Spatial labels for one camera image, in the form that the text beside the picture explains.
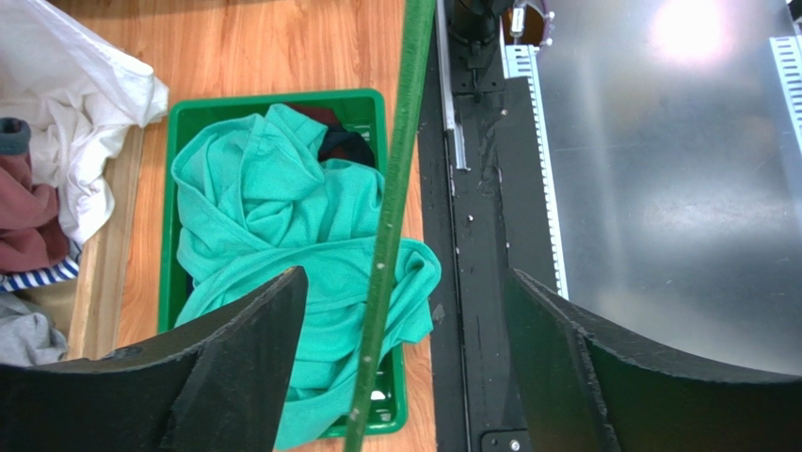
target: laundry basket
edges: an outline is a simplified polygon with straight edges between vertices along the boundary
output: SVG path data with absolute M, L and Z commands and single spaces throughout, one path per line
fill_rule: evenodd
M 186 303 L 189 276 L 176 258 L 181 221 L 177 190 L 169 168 L 175 155 L 204 127 L 215 122 L 263 114 L 273 104 L 320 106 L 334 110 L 343 127 L 361 134 L 376 155 L 377 169 L 387 166 L 387 129 L 384 99 L 373 89 L 318 91 L 298 94 L 183 101 L 169 115 L 167 180 L 165 185 L 164 239 L 162 242 L 159 332 L 170 330 Z M 387 434 L 407 422 L 407 388 L 404 353 L 396 347 L 378 368 L 376 389 L 368 419 L 368 434 Z M 330 427 L 322 438 L 345 436 L 345 419 Z

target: shiny metal surface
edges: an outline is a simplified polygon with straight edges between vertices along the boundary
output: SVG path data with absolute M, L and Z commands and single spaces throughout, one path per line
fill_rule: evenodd
M 802 375 L 802 154 L 784 0 L 552 0 L 538 55 L 570 300 Z

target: green pole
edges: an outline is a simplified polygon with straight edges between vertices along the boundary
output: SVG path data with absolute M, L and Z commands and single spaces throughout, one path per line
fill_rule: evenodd
M 404 224 L 409 170 L 418 132 L 421 99 L 424 95 L 426 59 L 434 11 L 435 0 L 407 0 L 393 140 L 390 144 L 390 161 L 368 288 L 357 387 L 345 432 L 345 452 L 361 451 L 370 411 L 370 395 L 376 386 L 378 356 L 387 324 L 390 295 L 395 286 L 395 261 L 398 258 L 398 244 Z

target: teal shirt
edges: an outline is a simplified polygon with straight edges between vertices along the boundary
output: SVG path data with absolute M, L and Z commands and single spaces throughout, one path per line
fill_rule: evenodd
M 243 297 L 287 267 L 307 272 L 278 449 L 320 436 L 348 411 L 356 384 L 384 177 L 344 160 L 319 163 L 326 131 L 273 105 L 265 116 L 206 127 L 172 166 L 183 225 L 178 261 L 195 281 L 177 325 Z M 401 240 L 382 357 L 431 332 L 427 297 L 440 276 L 429 247 Z

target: striped cloth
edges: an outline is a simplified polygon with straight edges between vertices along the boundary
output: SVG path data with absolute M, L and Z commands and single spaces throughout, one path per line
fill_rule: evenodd
M 0 275 L 0 294 L 73 280 L 78 277 L 79 262 L 81 262 L 81 249 L 71 241 L 67 257 L 54 266 L 25 273 Z

